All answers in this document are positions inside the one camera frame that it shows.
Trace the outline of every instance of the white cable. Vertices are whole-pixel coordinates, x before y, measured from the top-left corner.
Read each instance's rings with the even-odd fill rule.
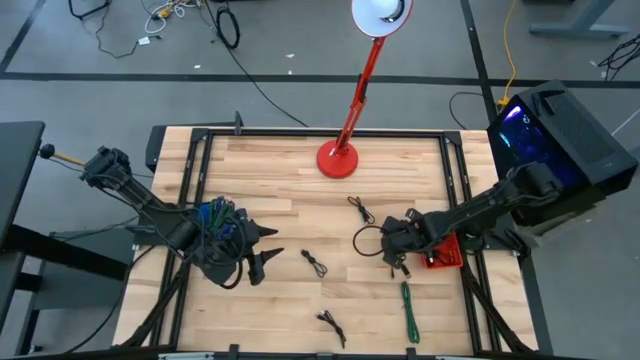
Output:
[[[160,26],[159,29],[156,30],[149,30],[149,22],[151,22],[151,20],[153,19],[153,16],[156,14],[156,12],[158,12],[158,10],[164,9],[165,7],[169,6],[171,4],[171,0],[167,1],[166,4],[164,5],[160,5],[157,8],[153,9],[151,11],[151,15],[149,15],[149,17],[147,18],[147,22],[144,24],[144,31],[147,34],[157,34],[160,31],[164,30],[165,27],[167,27],[167,20],[165,20],[165,18],[163,17],[159,17],[159,19],[162,21],[162,26]]]
[[[160,5],[151,11],[151,15],[149,15],[149,17],[147,18],[147,22],[144,24],[144,31],[147,34],[157,34],[167,27],[167,20],[163,17],[158,17],[158,19],[162,21],[162,26],[160,26],[160,28],[156,30],[149,30],[149,23],[151,22],[151,20],[153,20],[153,16],[156,14],[156,12],[166,8],[167,6],[171,6],[172,4],[174,4],[172,8],[173,13],[176,14],[176,16],[179,18],[184,18],[184,15],[185,15],[184,8],[196,7],[195,4],[188,5],[182,1],[175,3],[174,0],[167,0],[167,2],[164,5]]]
[[[629,116],[627,120],[625,120],[620,126],[618,126],[617,129],[613,130],[613,132],[611,133],[611,136],[615,136],[616,133],[620,131],[623,127],[625,127],[629,123],[629,121],[631,121],[631,119],[633,119],[636,115],[638,115],[638,113],[640,113],[640,109],[636,110],[636,112],[631,114],[631,116]]]

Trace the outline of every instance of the red desk lamp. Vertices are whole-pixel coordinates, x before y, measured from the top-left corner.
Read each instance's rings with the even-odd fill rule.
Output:
[[[351,102],[351,111],[338,139],[325,143],[318,150],[318,169],[324,175],[342,179],[356,170],[358,152],[353,145],[349,144],[349,139],[367,103],[367,85],[385,39],[404,25],[412,8],[413,0],[352,0],[353,20],[360,31],[373,38],[373,47],[364,72],[358,79],[356,93]]]

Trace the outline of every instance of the yellow cable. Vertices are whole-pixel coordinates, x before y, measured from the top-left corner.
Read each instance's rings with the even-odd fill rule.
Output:
[[[507,18],[504,21],[504,29],[502,31],[504,38],[504,49],[507,51],[507,59],[509,59],[509,65],[511,65],[511,78],[507,83],[507,86],[504,88],[504,96],[500,101],[498,101],[498,105],[507,106],[509,103],[509,87],[511,87],[511,83],[516,78],[516,66],[513,64],[513,59],[511,59],[511,51],[509,50],[509,41],[508,41],[508,33],[509,33],[509,21],[511,20],[511,13],[513,13],[513,9],[515,9],[518,0],[513,0],[511,3],[511,8],[507,13]]]
[[[67,156],[67,155],[60,154],[60,153],[55,153],[55,154],[53,154],[53,157],[54,158],[58,158],[58,159],[60,159],[62,161],[66,161],[66,162],[75,164],[75,165],[84,166],[84,163],[82,161],[80,161],[78,159],[74,159],[71,156]]]

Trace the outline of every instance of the black desk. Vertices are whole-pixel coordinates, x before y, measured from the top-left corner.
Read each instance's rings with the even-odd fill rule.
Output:
[[[40,288],[41,276],[22,272],[27,255],[118,281],[126,275],[127,264],[121,261],[13,223],[43,131],[42,122],[0,123],[0,329],[14,291]]]

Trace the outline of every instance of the red box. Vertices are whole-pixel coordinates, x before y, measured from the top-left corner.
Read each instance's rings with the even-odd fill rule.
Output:
[[[462,267],[462,254],[460,253],[460,246],[458,246],[458,238],[455,233],[447,235],[446,240],[436,246],[434,250],[438,253],[438,256],[434,256],[433,263],[427,261],[425,254],[420,254],[420,261],[427,269]]]

